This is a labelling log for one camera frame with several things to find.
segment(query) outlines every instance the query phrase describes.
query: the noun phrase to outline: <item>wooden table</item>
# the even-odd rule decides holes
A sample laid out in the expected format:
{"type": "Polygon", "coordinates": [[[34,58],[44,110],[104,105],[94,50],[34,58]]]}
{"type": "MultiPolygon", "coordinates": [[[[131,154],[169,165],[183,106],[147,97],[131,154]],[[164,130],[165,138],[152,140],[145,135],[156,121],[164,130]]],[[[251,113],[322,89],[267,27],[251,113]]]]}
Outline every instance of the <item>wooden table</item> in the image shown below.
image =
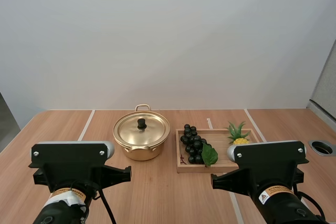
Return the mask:
{"type": "MultiPolygon", "coordinates": [[[[136,162],[126,158],[113,139],[115,122],[130,111],[46,111],[36,115],[0,153],[0,224],[32,223],[50,192],[34,185],[34,169],[29,150],[40,141],[112,141],[115,154],[106,164],[117,168],[132,166],[132,181],[104,190],[118,224],[156,223],[265,223],[247,196],[212,190],[209,174],[176,173],[174,129],[185,123],[198,128],[240,123],[257,132],[262,141],[300,140],[306,144],[307,165],[300,165],[305,183],[299,189],[312,196],[323,208],[327,221],[336,221],[336,160],[317,155],[309,140],[336,144],[336,134],[311,111],[300,110],[203,110],[157,111],[171,124],[171,134],[157,158],[136,162]]],[[[318,213],[313,206],[310,209],[318,213]]],[[[100,200],[90,207],[87,224],[111,223],[100,200]]]]}

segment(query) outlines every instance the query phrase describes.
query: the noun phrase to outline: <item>warning label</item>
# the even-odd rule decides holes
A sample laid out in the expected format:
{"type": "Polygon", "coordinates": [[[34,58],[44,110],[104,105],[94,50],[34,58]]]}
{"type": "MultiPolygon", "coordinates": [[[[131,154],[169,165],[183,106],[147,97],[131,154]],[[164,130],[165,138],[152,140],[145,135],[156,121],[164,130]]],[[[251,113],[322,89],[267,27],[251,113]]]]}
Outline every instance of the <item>warning label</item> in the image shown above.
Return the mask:
{"type": "MultiPolygon", "coordinates": [[[[53,196],[65,193],[67,191],[70,191],[70,188],[58,189],[51,194],[50,198],[52,198],[53,196]]],[[[86,196],[80,190],[72,189],[71,191],[73,191],[73,193],[75,193],[82,201],[85,201],[86,196]]]]}
{"type": "Polygon", "coordinates": [[[279,193],[293,194],[293,192],[289,190],[286,186],[271,186],[260,194],[259,200],[264,205],[270,197],[279,193]]]}

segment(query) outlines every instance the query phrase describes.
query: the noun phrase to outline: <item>lid knob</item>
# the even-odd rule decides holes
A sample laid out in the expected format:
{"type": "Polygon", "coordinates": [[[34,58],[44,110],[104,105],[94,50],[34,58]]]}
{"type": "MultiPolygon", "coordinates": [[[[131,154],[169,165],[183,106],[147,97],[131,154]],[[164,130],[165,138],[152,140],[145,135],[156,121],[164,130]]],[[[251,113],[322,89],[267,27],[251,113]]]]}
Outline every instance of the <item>lid knob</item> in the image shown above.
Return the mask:
{"type": "Polygon", "coordinates": [[[147,128],[145,118],[138,119],[138,129],[139,130],[144,130],[145,128],[147,128]]]}

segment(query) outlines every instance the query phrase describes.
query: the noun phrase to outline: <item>pineapple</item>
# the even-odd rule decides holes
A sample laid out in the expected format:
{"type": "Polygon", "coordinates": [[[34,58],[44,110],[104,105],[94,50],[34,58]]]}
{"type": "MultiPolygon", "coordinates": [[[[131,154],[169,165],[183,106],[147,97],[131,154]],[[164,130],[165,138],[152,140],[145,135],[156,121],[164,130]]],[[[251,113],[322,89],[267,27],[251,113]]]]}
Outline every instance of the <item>pineapple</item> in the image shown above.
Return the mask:
{"type": "Polygon", "coordinates": [[[230,142],[231,144],[248,144],[249,139],[246,139],[246,137],[250,134],[250,132],[247,132],[246,134],[242,135],[242,128],[245,125],[245,122],[242,122],[238,128],[233,123],[230,123],[229,128],[227,128],[230,131],[231,136],[228,138],[232,139],[230,142]]]}

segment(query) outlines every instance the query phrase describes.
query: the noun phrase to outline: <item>gold pot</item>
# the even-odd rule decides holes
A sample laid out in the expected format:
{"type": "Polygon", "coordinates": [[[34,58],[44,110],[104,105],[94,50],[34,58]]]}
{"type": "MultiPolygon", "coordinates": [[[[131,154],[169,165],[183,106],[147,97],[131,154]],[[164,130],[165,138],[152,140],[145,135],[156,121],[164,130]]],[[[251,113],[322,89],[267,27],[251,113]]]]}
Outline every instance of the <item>gold pot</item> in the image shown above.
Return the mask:
{"type": "Polygon", "coordinates": [[[134,112],[119,119],[113,128],[114,139],[123,147],[125,156],[138,161],[158,156],[169,132],[167,119],[152,112],[147,104],[136,106],[134,112]],[[148,110],[139,111],[142,106],[148,110]]]}

